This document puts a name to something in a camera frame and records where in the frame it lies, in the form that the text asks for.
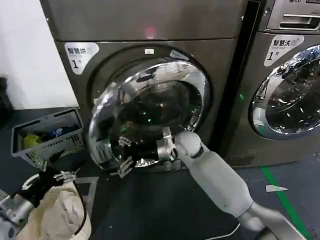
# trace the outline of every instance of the white wall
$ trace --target white wall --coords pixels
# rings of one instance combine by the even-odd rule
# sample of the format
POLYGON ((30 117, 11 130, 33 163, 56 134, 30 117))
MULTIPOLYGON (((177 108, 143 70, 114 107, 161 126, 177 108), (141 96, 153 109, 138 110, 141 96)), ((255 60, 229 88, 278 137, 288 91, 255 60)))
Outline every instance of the white wall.
POLYGON ((39 0, 0 0, 0 76, 15 109, 77 106, 39 0))

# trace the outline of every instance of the gray plastic basket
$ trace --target gray plastic basket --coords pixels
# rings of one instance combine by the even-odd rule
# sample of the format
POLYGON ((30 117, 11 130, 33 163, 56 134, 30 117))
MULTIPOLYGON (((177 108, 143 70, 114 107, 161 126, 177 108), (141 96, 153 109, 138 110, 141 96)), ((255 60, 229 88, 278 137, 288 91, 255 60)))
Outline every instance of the gray plastic basket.
POLYGON ((64 151, 61 157, 78 152, 84 148, 82 137, 83 123, 76 108, 46 115, 44 117, 20 124, 12 129, 11 154, 21 157, 34 167, 40 168, 54 154, 64 151), (51 140, 23 149, 23 139, 35 132, 49 133, 62 127, 77 127, 76 130, 55 137, 51 140))

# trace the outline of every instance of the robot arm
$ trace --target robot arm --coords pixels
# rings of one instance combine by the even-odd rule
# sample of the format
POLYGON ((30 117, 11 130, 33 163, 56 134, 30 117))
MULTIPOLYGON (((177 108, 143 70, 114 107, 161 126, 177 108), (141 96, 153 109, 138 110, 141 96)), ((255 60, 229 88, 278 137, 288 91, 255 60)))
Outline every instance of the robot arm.
POLYGON ((217 153, 210 151, 196 133, 184 131, 174 140, 177 157, 218 208, 251 231, 262 231, 259 239, 305 240, 280 212, 255 203, 245 181, 217 153))
POLYGON ((75 178, 72 172, 59 172, 48 167, 13 197, 0 190, 0 240, 16 239, 16 235, 27 224, 28 216, 39 206, 45 194, 52 187, 61 186, 75 178))

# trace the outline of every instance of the laundry basket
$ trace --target laundry basket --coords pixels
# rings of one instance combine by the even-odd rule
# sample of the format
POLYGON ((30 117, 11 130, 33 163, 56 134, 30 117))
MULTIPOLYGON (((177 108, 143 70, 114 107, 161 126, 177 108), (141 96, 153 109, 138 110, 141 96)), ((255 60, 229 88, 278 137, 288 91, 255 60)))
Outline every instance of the laundry basket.
POLYGON ((61 157, 78 152, 84 148, 83 123, 76 108, 46 115, 20 124, 12 129, 11 154, 21 157, 36 168, 40 168, 54 154, 63 152, 61 157), (53 139, 24 149, 24 137, 34 133, 50 133, 59 128, 73 130, 53 139))
MULTIPOLYGON (((37 174, 29 178, 26 183, 32 181, 36 177, 37 174)), ((62 190, 72 192, 80 197, 79 192, 73 182, 69 182, 67 184, 64 184, 63 186, 52 187, 40 201, 40 205, 31 212, 28 217, 28 223, 26 224, 24 229, 16 236, 16 240, 41 240, 41 222, 45 210, 55 203, 59 193, 62 190)), ((91 221, 84 205, 83 210, 85 211, 85 213, 82 224, 78 231, 73 234, 70 240, 88 240, 91 235, 91 221)))

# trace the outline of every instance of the front-load washer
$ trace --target front-load washer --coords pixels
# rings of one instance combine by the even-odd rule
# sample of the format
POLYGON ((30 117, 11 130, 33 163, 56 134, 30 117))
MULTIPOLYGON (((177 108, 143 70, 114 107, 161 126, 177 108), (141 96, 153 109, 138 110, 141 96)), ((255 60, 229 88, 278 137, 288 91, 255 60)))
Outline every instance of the front-load washer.
POLYGON ((243 25, 254 21, 257 24, 252 31, 243 30, 251 37, 242 41, 242 48, 237 46, 239 52, 247 51, 242 59, 235 59, 237 64, 232 64, 238 68, 238 75, 232 75, 231 69, 232 78, 223 99, 225 103, 233 99, 233 103, 229 101, 220 110, 220 129, 213 144, 219 144, 217 151, 232 166, 300 161, 319 150, 317 3, 249 1, 243 25))
POLYGON ((107 106, 89 144, 99 167, 124 161, 120 138, 143 143, 163 127, 172 134, 196 131, 209 143, 247 1, 41 4, 85 123, 101 94, 113 93, 103 95, 107 106))

